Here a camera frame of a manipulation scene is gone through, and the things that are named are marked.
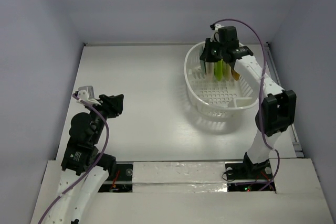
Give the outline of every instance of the wall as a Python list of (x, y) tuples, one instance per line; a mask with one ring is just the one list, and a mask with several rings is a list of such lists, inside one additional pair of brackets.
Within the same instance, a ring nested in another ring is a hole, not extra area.
[[(209, 25), (235, 17), (264, 41), (274, 36), (294, 0), (63, 0), (85, 42), (190, 42), (209, 36)], [(243, 42), (254, 35), (237, 25)]]
[(297, 93), (295, 126), (336, 220), (336, 1), (298, 0), (271, 43), (282, 85)]
[(0, 216), (30, 223), (82, 43), (59, 0), (0, 0)]

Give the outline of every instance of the perforated basket bottom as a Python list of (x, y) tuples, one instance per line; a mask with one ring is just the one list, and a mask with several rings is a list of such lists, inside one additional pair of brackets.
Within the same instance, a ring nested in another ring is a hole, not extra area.
[(195, 94), (209, 104), (227, 107), (233, 98), (242, 97), (239, 81), (189, 79)]

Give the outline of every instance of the white basket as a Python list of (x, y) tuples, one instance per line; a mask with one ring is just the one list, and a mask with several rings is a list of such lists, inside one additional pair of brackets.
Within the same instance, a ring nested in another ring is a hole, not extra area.
[(255, 106), (258, 99), (244, 78), (238, 81), (206, 80), (200, 68), (200, 50), (205, 42), (193, 46), (184, 61), (184, 77), (192, 105), (204, 115), (227, 118)]

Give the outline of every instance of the plastic basket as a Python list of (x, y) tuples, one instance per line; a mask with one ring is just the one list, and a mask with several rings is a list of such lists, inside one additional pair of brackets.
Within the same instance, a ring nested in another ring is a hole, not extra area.
[(238, 81), (206, 80), (200, 67), (205, 42), (193, 46), (184, 61), (184, 77), (191, 104), (203, 115), (227, 118), (255, 106), (258, 99), (243, 77)]

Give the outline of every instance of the basket rim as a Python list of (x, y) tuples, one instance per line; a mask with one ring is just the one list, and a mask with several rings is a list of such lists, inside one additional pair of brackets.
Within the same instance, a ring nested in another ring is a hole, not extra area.
[(221, 111), (239, 111), (239, 110), (246, 110), (246, 109), (250, 109), (252, 107), (254, 107), (257, 102), (258, 102), (258, 98), (255, 100), (254, 103), (252, 103), (251, 105), (248, 106), (242, 106), (242, 107), (236, 107), (236, 108), (229, 108), (229, 107), (222, 107), (222, 106), (218, 106), (218, 105), (214, 105), (214, 104), (209, 104), (205, 101), (203, 101), (201, 98), (199, 98), (197, 96), (197, 94), (195, 94), (194, 90), (192, 89), (192, 87), (190, 86), (189, 83), (189, 79), (188, 79), (188, 74), (187, 74), (187, 61), (188, 61), (188, 57), (191, 54), (191, 52), (198, 46), (205, 44), (205, 41), (200, 42), (195, 44), (192, 48), (189, 49), (188, 53), (185, 56), (185, 60), (184, 60), (184, 79), (185, 82), (187, 84), (187, 88), (190, 91), (190, 93), (193, 95), (193, 97), (195, 97), (200, 103), (202, 103), (204, 106), (212, 108), (212, 109), (216, 109), (216, 110), (221, 110)]

